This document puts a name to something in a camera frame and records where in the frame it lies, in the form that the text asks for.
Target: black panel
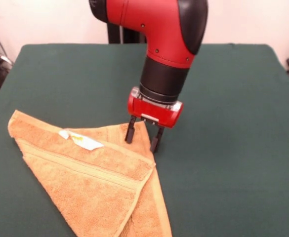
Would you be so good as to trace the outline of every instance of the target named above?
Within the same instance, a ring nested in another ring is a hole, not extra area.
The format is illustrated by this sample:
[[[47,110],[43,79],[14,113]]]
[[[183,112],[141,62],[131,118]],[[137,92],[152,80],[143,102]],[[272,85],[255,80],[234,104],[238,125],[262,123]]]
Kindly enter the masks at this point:
[[[89,6],[98,20],[108,22],[106,0],[89,0]]]
[[[109,43],[121,43],[120,42],[120,27],[118,25],[107,23],[108,42]]]
[[[140,92],[149,99],[173,103],[183,88],[188,71],[189,69],[170,67],[146,57]]]
[[[199,51],[208,18],[207,0],[178,0],[180,27],[187,49]]]
[[[128,28],[123,28],[124,43],[139,43],[140,33]]]

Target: towel label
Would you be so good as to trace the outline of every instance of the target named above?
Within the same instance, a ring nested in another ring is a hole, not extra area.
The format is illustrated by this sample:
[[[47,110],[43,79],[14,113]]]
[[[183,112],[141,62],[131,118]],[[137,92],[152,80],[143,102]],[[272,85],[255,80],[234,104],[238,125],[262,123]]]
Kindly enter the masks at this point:
[[[95,140],[89,137],[86,137],[86,136],[83,136],[83,135],[80,135],[80,134],[77,134],[68,130],[59,131],[59,135],[63,137],[65,140],[67,140],[70,137],[76,145],[83,147],[89,151],[92,151],[96,148],[100,148],[104,146],[103,144],[96,142]]]

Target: towel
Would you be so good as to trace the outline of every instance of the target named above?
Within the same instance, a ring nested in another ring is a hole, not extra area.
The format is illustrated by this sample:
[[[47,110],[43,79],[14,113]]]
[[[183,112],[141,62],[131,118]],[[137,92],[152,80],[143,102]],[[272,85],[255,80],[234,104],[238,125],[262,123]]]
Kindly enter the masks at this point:
[[[135,124],[132,144],[126,129],[66,129],[103,145],[90,151],[20,111],[9,120],[23,160],[78,237],[171,237],[145,124]]]

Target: green tablecloth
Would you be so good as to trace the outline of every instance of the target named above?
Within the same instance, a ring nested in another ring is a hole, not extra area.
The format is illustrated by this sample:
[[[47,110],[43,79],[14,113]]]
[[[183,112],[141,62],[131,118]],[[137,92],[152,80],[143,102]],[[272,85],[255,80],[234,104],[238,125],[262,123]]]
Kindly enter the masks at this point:
[[[28,45],[0,91],[0,237],[74,236],[7,133],[128,122],[146,45]],[[203,45],[156,154],[174,237],[289,237],[289,78],[265,45]],[[148,125],[150,136],[157,129]]]

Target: table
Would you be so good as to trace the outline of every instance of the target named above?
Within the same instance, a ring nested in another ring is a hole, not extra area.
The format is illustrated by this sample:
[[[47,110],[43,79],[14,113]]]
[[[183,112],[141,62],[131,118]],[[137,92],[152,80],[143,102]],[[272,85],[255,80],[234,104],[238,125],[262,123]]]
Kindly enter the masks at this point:
[[[128,122],[146,45],[26,45],[0,90],[0,237],[73,237],[7,132]],[[157,169],[174,237],[289,237],[289,77],[267,45],[205,44]],[[148,125],[150,136],[157,129]]]

